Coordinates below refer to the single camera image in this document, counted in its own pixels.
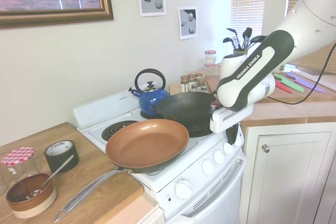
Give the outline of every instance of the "wok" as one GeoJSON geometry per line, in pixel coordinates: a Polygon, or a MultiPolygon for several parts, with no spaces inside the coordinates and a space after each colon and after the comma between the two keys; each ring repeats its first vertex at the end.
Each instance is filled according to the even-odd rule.
{"type": "Polygon", "coordinates": [[[75,195],[57,214],[54,222],[71,212],[115,174],[152,173],[171,165],[186,148],[188,141],[189,133],[183,125],[165,119],[141,121],[117,131],[106,145],[106,155],[115,169],[95,179],[75,195]]]}
{"type": "Polygon", "coordinates": [[[177,121],[185,127],[197,124],[211,117],[211,103],[216,98],[203,92],[185,92],[164,98],[151,106],[165,119],[177,121]]]}

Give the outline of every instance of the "red gingham lid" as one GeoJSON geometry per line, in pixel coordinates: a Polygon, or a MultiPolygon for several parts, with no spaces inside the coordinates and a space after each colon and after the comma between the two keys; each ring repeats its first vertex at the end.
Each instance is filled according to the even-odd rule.
{"type": "Polygon", "coordinates": [[[207,50],[207,51],[205,51],[205,53],[207,54],[207,55],[214,55],[215,53],[217,53],[215,50],[207,50]]]}
{"type": "Polygon", "coordinates": [[[34,154],[34,148],[21,147],[6,154],[1,160],[4,165],[18,165],[30,159],[34,154]]]}

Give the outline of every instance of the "stove knob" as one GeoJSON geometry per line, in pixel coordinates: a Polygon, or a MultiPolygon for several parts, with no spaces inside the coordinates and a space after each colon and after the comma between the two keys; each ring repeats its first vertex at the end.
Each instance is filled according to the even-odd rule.
{"type": "Polygon", "coordinates": [[[227,155],[231,155],[233,153],[233,147],[229,143],[225,143],[223,149],[227,155]]]}
{"type": "Polygon", "coordinates": [[[241,141],[240,137],[237,137],[236,142],[235,142],[235,146],[241,146],[243,142],[241,141]]]}
{"type": "Polygon", "coordinates": [[[214,153],[214,161],[217,164],[221,164],[222,162],[224,162],[224,156],[222,153],[220,153],[219,151],[215,151],[214,153]]]}
{"type": "Polygon", "coordinates": [[[189,183],[189,181],[184,178],[180,179],[176,183],[175,193],[179,199],[190,198],[193,194],[193,190],[191,189],[191,184],[189,183]]]}
{"type": "Polygon", "coordinates": [[[202,163],[202,171],[207,174],[210,175],[211,173],[213,173],[215,170],[214,166],[210,163],[210,161],[205,160],[202,163]]]}

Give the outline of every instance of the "green knife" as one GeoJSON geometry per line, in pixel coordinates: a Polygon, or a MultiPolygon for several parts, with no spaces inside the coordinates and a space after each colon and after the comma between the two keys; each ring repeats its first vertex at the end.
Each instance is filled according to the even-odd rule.
{"type": "Polygon", "coordinates": [[[274,73],[273,75],[274,75],[275,79],[280,80],[280,82],[281,82],[283,85],[286,85],[286,86],[290,87],[291,89],[294,89],[294,90],[299,91],[299,92],[301,92],[301,93],[304,92],[304,88],[303,88],[303,87],[301,87],[301,86],[295,84],[294,82],[291,82],[291,81],[288,80],[286,77],[281,76],[281,75],[279,75],[279,74],[277,74],[277,73],[274,73]]]}

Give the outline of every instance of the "kettle handle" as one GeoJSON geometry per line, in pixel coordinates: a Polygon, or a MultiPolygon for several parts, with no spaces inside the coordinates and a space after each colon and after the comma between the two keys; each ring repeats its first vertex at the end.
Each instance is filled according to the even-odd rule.
{"type": "Polygon", "coordinates": [[[157,76],[160,76],[160,78],[162,79],[162,87],[161,87],[161,89],[164,89],[166,87],[166,79],[163,76],[163,74],[160,71],[156,70],[156,69],[147,68],[147,69],[142,70],[140,73],[138,73],[138,75],[137,75],[137,77],[135,78],[135,81],[134,81],[135,88],[136,88],[136,90],[139,93],[143,93],[143,91],[139,88],[139,85],[138,85],[138,78],[143,73],[153,73],[153,74],[156,74],[157,76]]]}

